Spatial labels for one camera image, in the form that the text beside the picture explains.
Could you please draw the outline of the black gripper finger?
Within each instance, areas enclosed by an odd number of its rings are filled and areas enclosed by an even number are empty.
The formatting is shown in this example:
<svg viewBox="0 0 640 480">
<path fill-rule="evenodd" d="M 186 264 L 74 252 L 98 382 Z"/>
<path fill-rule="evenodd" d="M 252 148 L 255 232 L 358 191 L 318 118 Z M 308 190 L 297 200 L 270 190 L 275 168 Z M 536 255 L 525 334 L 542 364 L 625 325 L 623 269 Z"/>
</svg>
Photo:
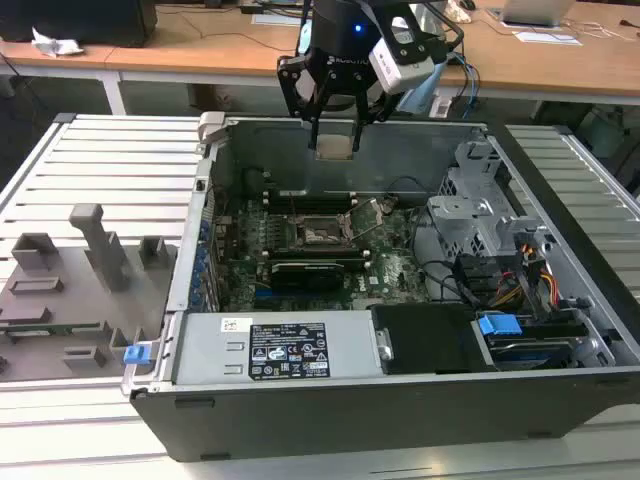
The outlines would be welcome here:
<svg viewBox="0 0 640 480">
<path fill-rule="evenodd" d="M 368 103 L 368 90 L 378 82 L 374 74 L 354 74 L 350 80 L 350 92 L 355 99 L 356 120 L 352 129 L 352 151 L 360 148 L 364 128 L 375 122 L 385 122 L 396 109 L 401 94 L 388 94 L 382 91 L 377 100 Z"/>
<path fill-rule="evenodd" d="M 315 149 L 321 114 L 331 94 L 331 69 L 326 66 L 324 54 L 306 54 L 297 57 L 280 56 L 277 60 L 277 79 L 289 114 L 311 125 L 308 147 Z M 313 81 L 311 96 L 306 100 L 297 84 L 307 73 Z"/>
</svg>

